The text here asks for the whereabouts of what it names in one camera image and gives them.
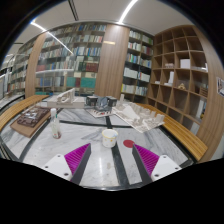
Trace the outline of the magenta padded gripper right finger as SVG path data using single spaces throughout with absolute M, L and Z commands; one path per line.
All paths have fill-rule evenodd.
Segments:
M 158 156 L 137 144 L 133 145 L 132 154 L 144 185 L 181 170 L 167 155 Z

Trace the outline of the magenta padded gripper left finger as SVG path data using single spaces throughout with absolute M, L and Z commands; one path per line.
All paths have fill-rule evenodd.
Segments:
M 55 155 L 43 166 L 43 169 L 79 185 L 90 155 L 91 144 L 88 143 L 66 155 Z

